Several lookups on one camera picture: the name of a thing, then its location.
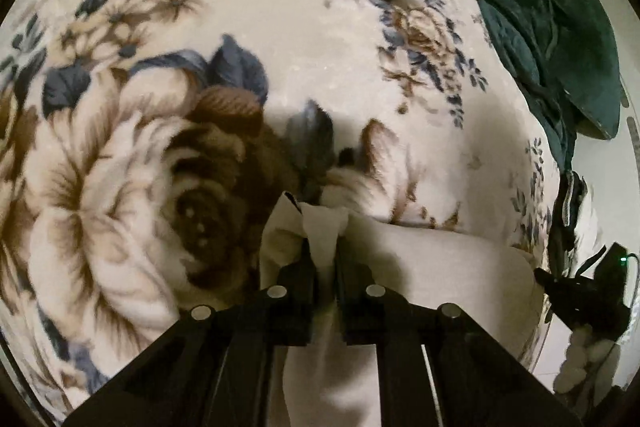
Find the flower pattern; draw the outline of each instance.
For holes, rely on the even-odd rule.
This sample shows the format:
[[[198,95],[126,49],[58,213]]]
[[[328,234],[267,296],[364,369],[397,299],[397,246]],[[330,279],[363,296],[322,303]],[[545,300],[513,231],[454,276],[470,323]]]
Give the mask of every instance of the flower pattern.
[[[258,287],[262,229],[284,190],[468,233],[463,197],[424,201],[433,165],[402,125],[428,112],[455,136],[472,128],[463,100],[493,94],[467,56],[469,33],[447,0],[353,1],[380,44],[372,86],[389,82],[398,98],[391,117],[358,124],[351,147],[321,97],[267,124],[270,93],[282,101],[267,75],[277,68],[239,30],[158,45],[220,13],[215,0],[81,0],[62,26],[42,12],[18,25],[0,62],[0,327],[57,423],[181,311],[222,309]],[[504,198],[515,201],[512,242],[527,251],[546,241],[543,148],[532,138],[525,152],[533,188],[514,182]]]
[[[529,253],[539,245],[546,243],[548,230],[551,227],[551,208],[544,205],[545,173],[543,171],[542,139],[534,138],[527,143],[525,154],[529,155],[532,173],[529,187],[524,190],[515,187],[515,196],[511,198],[513,210],[520,215],[520,222],[516,230],[519,234],[514,247]]]
[[[462,38],[456,23],[445,13],[443,0],[425,0],[422,7],[404,9],[383,0],[371,1],[381,10],[380,22],[386,46],[378,49],[380,67],[386,80],[399,84],[407,102],[397,108],[406,114],[410,104],[431,112],[423,89],[436,89],[449,105],[455,127],[462,129],[464,110],[462,81],[468,78],[472,87],[483,92],[487,81],[474,58],[460,49]]]

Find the screw head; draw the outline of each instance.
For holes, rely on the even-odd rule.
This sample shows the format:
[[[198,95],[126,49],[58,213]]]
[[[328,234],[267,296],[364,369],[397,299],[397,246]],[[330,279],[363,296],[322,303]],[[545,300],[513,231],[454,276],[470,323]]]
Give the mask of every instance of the screw head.
[[[267,290],[267,295],[272,299],[282,299],[287,294],[287,289],[279,284],[273,285]]]
[[[367,286],[366,292],[369,297],[382,297],[386,293],[386,289],[379,284],[370,284]]]
[[[203,321],[211,316],[211,308],[205,305],[196,306],[191,310],[191,318],[196,321]]]
[[[460,309],[460,306],[458,306],[457,304],[453,304],[451,302],[443,304],[440,307],[440,312],[445,317],[449,317],[450,319],[456,319],[460,317],[460,315],[462,315],[462,310]]]

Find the blue leaf print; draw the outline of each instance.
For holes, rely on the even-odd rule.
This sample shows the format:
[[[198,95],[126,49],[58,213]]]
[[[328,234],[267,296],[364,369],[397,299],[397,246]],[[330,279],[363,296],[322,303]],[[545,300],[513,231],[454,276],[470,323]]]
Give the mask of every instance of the blue leaf print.
[[[51,347],[53,347],[53,350],[56,352],[59,359],[68,362],[71,359],[71,356],[69,355],[69,345],[66,338],[62,336],[53,321],[47,317],[44,311],[42,311],[40,305],[37,305],[37,308],[38,317],[42,323],[42,329],[47,333],[51,342]]]
[[[180,50],[140,60],[130,68],[129,76],[148,68],[180,68],[194,73],[202,89],[211,85],[210,82],[207,82],[207,61],[193,50]]]
[[[466,58],[463,52],[456,48],[456,67],[460,74],[465,74]]]
[[[15,77],[14,93],[15,98],[18,101],[20,107],[24,104],[24,100],[27,98],[29,87],[33,77],[38,74],[42,69],[44,61],[47,59],[47,49],[42,48],[33,57],[30,58],[27,65],[20,70],[20,73]]]
[[[79,64],[66,68],[52,68],[42,91],[42,112],[44,117],[65,107],[76,107],[78,100],[91,83],[91,76]]]
[[[386,41],[394,47],[404,46],[404,37],[395,29],[384,28],[382,34]]]
[[[453,104],[453,105],[460,105],[462,106],[462,98],[460,98],[459,94],[451,94],[447,97],[447,102]]]
[[[394,18],[389,11],[383,11],[382,15],[380,15],[380,22],[385,26],[391,26],[394,22]]]
[[[407,57],[409,57],[409,63],[412,66],[417,66],[418,64],[422,64],[425,60],[427,60],[426,55],[423,55],[420,52],[407,50],[406,54],[407,54]]]
[[[302,176],[302,198],[317,200],[318,180],[333,166],[334,124],[331,117],[313,100],[299,114],[289,118],[285,133],[293,165]]]
[[[422,71],[429,75],[429,78],[431,79],[431,82],[433,82],[433,85],[436,87],[436,89],[440,92],[444,92],[444,88],[442,87],[442,80],[440,79],[438,70],[433,64],[430,63],[428,58],[422,63],[420,68]]]
[[[2,63],[0,63],[0,73],[2,73],[6,68],[11,66],[11,64],[14,63],[14,60],[15,59],[11,55],[5,58],[5,60],[3,60]]]
[[[460,38],[460,35],[456,33],[456,23],[447,17],[446,24],[449,35],[451,35],[451,38],[453,39],[453,43],[460,44],[460,42],[462,42],[462,39]]]
[[[380,8],[381,10],[385,10],[385,11],[390,11],[391,10],[391,3],[387,2],[387,1],[369,0],[369,2],[371,4],[373,4],[373,6],[376,6],[377,8]]]
[[[76,17],[81,16],[82,14],[91,15],[92,13],[98,11],[99,8],[105,3],[106,0],[84,0],[76,10]]]
[[[34,13],[24,31],[24,42],[20,46],[23,53],[31,53],[40,44],[44,31],[38,32],[38,14]]]
[[[441,11],[442,8],[444,8],[445,4],[443,0],[424,0],[424,3],[429,7],[432,8],[438,12]]]
[[[31,19],[29,19],[29,22],[27,22],[27,27],[25,28],[24,32],[27,35],[30,35],[31,32],[34,31],[37,22],[38,22],[38,14],[34,13]]]
[[[135,44],[125,44],[118,51],[118,55],[122,58],[132,58],[136,55],[137,47]]]
[[[89,351],[82,344],[70,342],[68,344],[70,361],[86,375],[86,389],[89,394],[96,393],[109,378],[103,375],[91,361]]]
[[[222,46],[211,59],[206,77],[210,86],[243,87],[254,93],[261,105],[267,100],[269,84],[260,60],[231,35],[222,35]]]
[[[7,71],[6,75],[4,76],[2,87],[6,86],[6,84],[9,84],[10,82],[13,82],[15,80],[15,75],[17,74],[18,74],[18,64],[13,64],[11,68],[9,68],[9,71]]]
[[[20,45],[22,44],[22,39],[24,38],[22,33],[18,33],[15,37],[14,40],[11,41],[11,47],[14,50],[18,50],[20,51]]]

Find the floral blanket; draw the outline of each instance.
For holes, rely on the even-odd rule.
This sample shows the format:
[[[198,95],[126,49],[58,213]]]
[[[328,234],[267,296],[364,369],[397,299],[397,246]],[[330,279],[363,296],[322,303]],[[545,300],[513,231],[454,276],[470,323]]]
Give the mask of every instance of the floral blanket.
[[[558,168],[475,0],[17,0],[0,62],[0,325],[57,423],[257,287],[283,190],[545,264]]]

